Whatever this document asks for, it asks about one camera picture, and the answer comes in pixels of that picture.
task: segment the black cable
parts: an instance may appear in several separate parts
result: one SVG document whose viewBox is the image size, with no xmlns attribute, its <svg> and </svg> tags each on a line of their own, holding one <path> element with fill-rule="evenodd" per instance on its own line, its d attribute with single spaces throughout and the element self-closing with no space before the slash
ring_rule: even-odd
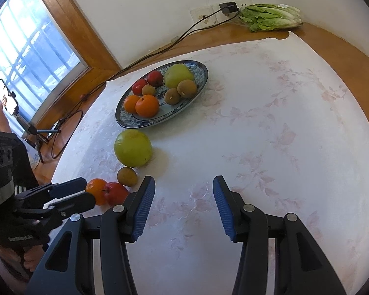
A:
<svg viewBox="0 0 369 295">
<path fill-rule="evenodd" d="M 113 77 L 111 77 L 110 79 L 108 79 L 107 81 L 105 82 L 102 82 L 100 83 L 99 85 L 97 85 L 92 91 L 90 91 L 85 97 L 87 98 L 88 96 L 92 95 L 94 92 L 96 92 L 101 86 L 103 86 L 106 82 L 108 81 L 112 81 L 112 80 L 115 80 L 120 74 L 122 74 L 123 72 L 126 72 L 128 70 L 130 70 L 131 68 L 133 68 L 134 66 L 136 66 L 137 64 L 140 64 L 142 61 L 144 60 L 147 60 L 155 55 L 159 55 L 159 54 L 162 54 L 162 53 L 165 53 L 167 51 L 169 51 L 170 49 L 172 49 L 174 46 L 176 46 L 179 42 L 182 42 L 186 37 L 188 37 L 190 34 L 194 33 L 194 32 L 197 32 L 197 31 L 201 31 L 201 30 L 207 30 L 207 29 L 211 29 L 211 28 L 214 28 L 218 25 L 221 25 L 223 23 L 226 23 L 228 21 L 231 21 L 232 19 L 236 18 L 239 14 L 240 14 L 240 11 L 238 11 L 235 16 L 223 21 L 223 22 L 220 22 L 220 23 L 217 23 L 215 25 L 212 25 L 210 27 L 206 27 L 206 28 L 202 28 L 202 29 L 197 29 L 197 30 L 194 30 L 194 31 L 191 31 L 189 32 L 192 28 L 194 28 L 197 24 L 201 23 L 202 21 L 204 21 L 205 19 L 208 19 L 209 17 L 215 15 L 216 13 L 220 12 L 222 9 L 219 9 L 218 11 L 216 12 L 213 12 L 212 14 L 208 15 L 207 17 L 204 17 L 202 18 L 201 20 L 199 20 L 198 22 L 194 23 L 185 33 L 182 34 L 181 37 L 179 37 L 174 43 L 172 43 L 170 46 L 166 47 L 165 49 L 159 51 L 159 52 L 156 52 L 156 53 L 152 53 L 152 54 L 148 54 L 142 58 L 140 58 L 139 60 L 137 60 L 136 62 L 130 64 L 129 66 L 127 66 L 126 68 L 120 70 L 119 72 L 117 72 L 117 74 L 115 74 Z"/>
<path fill-rule="evenodd" d="M 180 41 L 182 41 L 185 38 L 185 35 L 187 32 L 189 32 L 192 28 L 194 28 L 197 24 L 201 23 L 202 21 L 205 21 L 206 19 L 210 18 L 211 16 L 215 15 L 216 13 L 220 12 L 222 9 L 220 8 L 219 10 L 217 10 L 216 12 L 213 12 L 212 14 L 209 14 L 206 17 L 203 17 L 201 20 L 199 20 L 198 22 L 194 23 L 185 33 L 182 34 L 181 37 L 179 37 L 179 39 L 177 39 L 174 43 L 172 43 L 170 46 L 166 47 L 165 49 L 156 52 L 156 53 L 152 53 L 152 54 L 148 54 L 145 55 L 144 57 L 140 58 L 139 60 L 135 61 L 134 63 L 130 64 L 129 66 L 125 67 L 124 69 L 120 70 L 119 72 L 117 72 L 113 77 L 111 77 L 109 80 L 107 81 L 112 81 L 114 79 L 116 79 L 120 74 L 122 74 L 123 72 L 126 72 L 127 70 L 130 70 L 131 68 L 133 68 L 134 66 L 136 66 L 137 64 L 140 64 L 142 61 L 149 59 L 155 55 L 158 54 L 162 54 L 168 50 L 170 50 L 171 48 L 173 48 L 174 46 L 176 46 Z"/>
<path fill-rule="evenodd" d="M 67 140 L 67 142 L 66 142 L 66 144 L 64 144 L 64 146 L 61 148 L 61 150 L 60 150 L 60 152 L 58 153 L 58 154 L 56 154 L 56 156 L 54 156 L 53 155 L 53 148 L 55 147 L 55 142 L 56 142 L 56 138 L 57 138 L 57 135 L 59 134 L 59 133 L 56 133 L 55 135 L 54 135 L 54 137 L 53 137 L 53 143 L 52 143 L 52 147 L 51 147 L 51 158 L 52 159 L 54 159 L 54 160 L 56 160 L 62 153 L 63 153 L 63 151 L 64 151 L 64 149 L 66 148 L 66 146 L 67 146 L 67 144 L 69 143 L 69 141 L 70 141 L 70 139 L 71 139 L 71 137 L 72 137 L 72 135 L 74 134 L 74 132 L 75 132 L 75 130 L 77 129 L 77 127 L 78 127 L 78 125 L 81 123 L 81 120 L 82 120 L 82 118 L 83 118 L 83 111 L 82 110 L 78 110 L 78 111 L 76 111 L 76 112 L 74 112 L 74 113 L 71 113 L 69 116 L 67 116 L 66 118 L 63 118 L 62 120 L 63 120 L 63 122 L 62 122 L 62 124 L 61 125 L 63 125 L 69 118 L 71 118 L 72 116 L 74 116 L 75 114 L 77 114 L 78 112 L 80 112 L 81 113 L 81 117 L 79 118 L 79 121 L 78 121 L 78 124 L 77 124 L 77 126 L 75 127 L 75 129 L 74 129 L 74 131 L 72 132 L 72 134 L 71 134 L 71 136 L 68 138 L 68 140 Z"/>
<path fill-rule="evenodd" d="M 147 59 L 149 59 L 149 58 L 151 58 L 151 57 L 154 57 L 154 56 L 156 56 L 156 55 L 159 55 L 159 54 L 163 54 L 163 53 L 165 53 L 165 52 L 167 52 L 167 51 L 169 51 L 170 49 L 172 49 L 174 46 L 176 46 L 178 43 L 180 43 L 180 42 L 182 42 L 185 38 L 187 38 L 190 34 L 192 34 L 192 33 L 194 33 L 194 32 L 197 32 L 197 31 L 202 31 L 202 30 L 207 30 L 207 29 L 211 29 L 211 28 L 214 28 L 214 27 L 216 27 L 216 26 L 219 26 L 219 25 L 221 25 L 221 24 L 224 24 L 224 23 L 226 23 L 226 22 L 228 22 L 228 21 L 231 21 L 231 20 L 233 20 L 233 19 L 235 19 L 239 14 L 240 14 L 240 10 L 238 10 L 238 12 L 235 14 L 235 16 L 233 16 L 233 17 L 231 17 L 231 18 L 229 18 L 229 19 L 227 19 L 227 20 L 225 20 L 225 21 L 223 21 L 223 22 L 220 22 L 220 23 L 217 23 L 217 24 L 215 24 L 215 25 L 212 25 L 212 26 L 210 26 L 210 27 L 205 27 L 205 28 L 201 28 L 201 29 L 197 29 L 197 30 L 193 30 L 193 31 L 191 31 L 191 29 L 192 28 L 194 28 L 197 24 L 199 24 L 199 23 L 201 23 L 202 21 L 205 21 L 206 19 L 208 19 L 209 17 L 211 17 L 211 16 L 213 16 L 213 15 L 215 15 L 216 13 L 218 13 L 218 12 L 220 12 L 222 10 L 222 8 L 221 9 L 219 9 L 219 10 L 217 10 L 216 12 L 213 12 L 212 14 L 210 14 L 210 15 L 208 15 L 207 17 L 204 17 L 204 18 L 202 18 L 201 20 L 199 20 L 198 22 L 196 22 L 196 23 L 194 23 L 185 33 L 183 33 L 174 43 L 172 43 L 170 46 L 168 46 L 168 47 L 166 47 L 165 49 L 163 49 L 163 50 L 161 50 L 161 51 L 159 51 L 159 52 L 156 52 L 156 53 L 152 53 L 152 54 L 148 54 L 148 55 L 146 55 L 146 56 L 144 56 L 144 57 L 142 57 L 142 58 L 140 58 L 139 60 L 137 60 L 136 62 L 134 62 L 134 63 L 132 63 L 132 64 L 130 64 L 129 66 L 127 66 L 127 67 L 125 67 L 124 69 L 122 69 L 122 70 L 120 70 L 119 72 L 117 72 L 117 74 L 115 74 L 113 77 L 111 77 L 109 80 L 107 80 L 107 81 L 112 81 L 112 80 L 115 80 L 120 74 L 122 74 L 123 72 L 126 72 L 126 71 L 128 71 L 128 70 L 130 70 L 131 68 L 133 68 L 134 66 L 136 66 L 137 64 L 140 64 L 141 62 L 143 62 L 144 60 L 147 60 Z M 92 89 L 90 92 L 88 92 L 77 104 L 75 104 L 75 106 L 71 109 L 71 111 L 66 115 L 66 116 L 64 116 L 62 119 L 60 119 L 60 121 L 62 121 L 62 124 L 64 124 L 70 117 L 72 117 L 75 113 L 78 113 L 79 112 L 79 108 L 81 107 L 81 104 L 83 103 L 83 102 L 85 102 L 88 98 L 89 98 L 89 96 L 91 96 L 92 94 L 94 94 L 95 92 L 97 92 L 97 90 L 99 90 L 102 86 L 104 86 L 106 83 L 107 83 L 107 81 L 104 81 L 104 82 L 101 82 L 100 84 L 98 84 L 97 86 L 95 86 L 95 88 L 94 89 Z M 58 155 L 56 155 L 56 157 L 53 157 L 53 145 L 52 145 L 52 151 L 51 151 L 51 156 L 52 156 L 52 158 L 57 158 L 61 153 L 62 153 L 62 151 L 60 151 L 60 153 L 58 154 Z"/>
</svg>

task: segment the white wall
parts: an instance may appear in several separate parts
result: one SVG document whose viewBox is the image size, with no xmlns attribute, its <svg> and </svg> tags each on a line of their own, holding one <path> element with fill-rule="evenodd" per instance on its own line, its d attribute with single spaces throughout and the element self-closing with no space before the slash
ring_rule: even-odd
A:
<svg viewBox="0 0 369 295">
<path fill-rule="evenodd" d="M 100 38 L 126 66 L 193 24 L 190 9 L 227 0 L 76 0 Z M 369 56 L 369 8 L 363 0 L 253 0 L 300 8 L 305 20 L 344 38 Z"/>
<path fill-rule="evenodd" d="M 300 8 L 304 20 L 345 39 L 369 56 L 369 8 L 363 0 L 278 0 Z"/>
<path fill-rule="evenodd" d="M 227 0 L 76 0 L 121 66 L 184 33 L 194 24 L 190 9 L 224 1 Z"/>
</svg>

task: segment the electrical outlet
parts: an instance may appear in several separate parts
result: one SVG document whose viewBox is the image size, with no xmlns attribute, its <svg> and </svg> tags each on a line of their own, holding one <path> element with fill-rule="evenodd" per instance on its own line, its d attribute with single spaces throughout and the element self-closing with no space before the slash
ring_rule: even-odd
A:
<svg viewBox="0 0 369 295">
<path fill-rule="evenodd" d="M 215 12 L 211 6 L 204 6 L 201 8 L 190 10 L 191 17 L 193 18 L 194 23 L 199 20 L 207 17 L 209 14 Z M 205 21 L 200 22 L 195 29 L 202 29 L 206 27 L 210 27 L 211 25 L 217 24 L 216 15 L 212 15 L 211 17 L 205 19 Z"/>
<path fill-rule="evenodd" d="M 228 1 L 222 1 L 220 3 L 231 2 L 231 1 L 235 1 L 236 5 L 237 5 L 237 7 L 239 9 L 244 8 L 246 5 L 252 5 L 253 4 L 253 1 L 252 0 L 228 0 Z M 213 4 L 212 5 L 212 10 L 213 11 L 211 13 L 216 12 L 218 9 L 220 9 L 219 4 Z M 225 21 L 225 20 L 228 19 L 228 17 L 225 16 L 223 14 L 223 12 L 216 13 L 216 18 L 217 18 L 217 23 L 221 23 L 221 22 L 223 22 L 223 21 Z"/>
</svg>

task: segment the fruit plate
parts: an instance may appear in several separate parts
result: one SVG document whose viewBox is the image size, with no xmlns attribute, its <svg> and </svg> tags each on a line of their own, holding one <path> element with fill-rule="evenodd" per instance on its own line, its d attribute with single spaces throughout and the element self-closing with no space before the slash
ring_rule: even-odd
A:
<svg viewBox="0 0 369 295">
<path fill-rule="evenodd" d="M 165 103 L 164 100 L 164 94 L 168 90 L 168 88 L 163 84 L 162 86 L 158 87 L 156 89 L 156 98 L 158 99 L 158 102 L 160 104 L 160 109 L 158 113 L 152 117 L 152 118 L 143 118 L 137 114 L 131 114 L 124 110 L 124 100 L 127 96 L 134 94 L 131 90 L 131 87 L 123 94 L 122 98 L 119 101 L 119 104 L 116 108 L 116 121 L 119 123 L 121 127 L 124 127 L 125 129 L 140 129 L 143 127 L 148 127 L 151 125 L 156 125 L 161 122 L 164 122 L 176 114 L 178 114 L 181 110 L 186 108 L 190 105 L 191 102 L 193 102 L 198 95 L 202 92 L 202 89 L 204 88 L 205 84 L 208 80 L 208 69 L 205 65 L 203 65 L 200 62 L 197 61 L 191 61 L 191 60 L 185 60 L 185 61 L 175 61 L 172 63 L 165 64 L 163 66 L 160 66 L 159 68 L 156 68 L 154 70 L 160 71 L 163 76 L 167 72 L 167 70 L 173 66 L 174 64 L 184 64 L 187 66 L 187 68 L 194 74 L 194 81 L 197 84 L 197 93 L 196 95 L 191 99 L 181 99 L 177 104 L 175 105 L 169 105 Z"/>
</svg>

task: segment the apple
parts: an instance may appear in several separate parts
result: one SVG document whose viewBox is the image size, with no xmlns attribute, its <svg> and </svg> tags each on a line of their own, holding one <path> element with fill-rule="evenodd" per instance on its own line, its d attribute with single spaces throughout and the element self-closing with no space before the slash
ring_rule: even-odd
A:
<svg viewBox="0 0 369 295">
<path fill-rule="evenodd" d="M 142 96 L 142 88 L 148 84 L 144 78 L 140 78 L 138 81 L 136 81 L 133 86 L 131 87 L 132 92 L 135 95 Z"/>
<path fill-rule="evenodd" d="M 129 191 L 127 191 L 125 186 L 116 182 L 106 183 L 103 192 L 105 200 L 111 207 L 123 205 L 124 200 L 129 195 Z"/>
<path fill-rule="evenodd" d="M 158 88 L 159 86 L 162 86 L 164 78 L 160 71 L 153 70 L 148 74 L 146 80 L 148 81 L 148 84 L 155 88 Z"/>
</svg>

